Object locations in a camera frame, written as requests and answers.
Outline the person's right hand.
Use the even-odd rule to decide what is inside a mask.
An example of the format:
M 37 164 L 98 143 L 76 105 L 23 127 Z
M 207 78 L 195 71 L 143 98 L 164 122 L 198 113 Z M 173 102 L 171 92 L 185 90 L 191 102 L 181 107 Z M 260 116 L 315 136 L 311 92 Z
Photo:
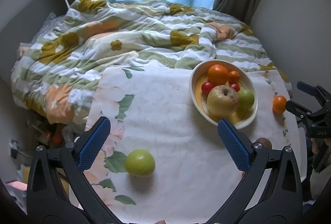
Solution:
M 319 152 L 318 140 L 314 138 L 311 138 L 310 140 L 312 142 L 312 152 L 314 154 L 318 154 Z M 324 139 L 324 142 L 329 148 L 331 147 L 331 139 Z

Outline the white sleeve forearm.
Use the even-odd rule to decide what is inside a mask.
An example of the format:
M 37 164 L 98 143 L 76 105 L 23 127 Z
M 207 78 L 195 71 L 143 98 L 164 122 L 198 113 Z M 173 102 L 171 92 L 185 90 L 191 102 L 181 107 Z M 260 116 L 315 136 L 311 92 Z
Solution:
M 318 196 L 322 193 L 323 189 L 326 187 L 327 182 L 330 179 L 331 166 L 328 164 L 320 172 L 312 171 L 310 176 L 310 190 L 311 190 L 311 199 L 316 200 Z

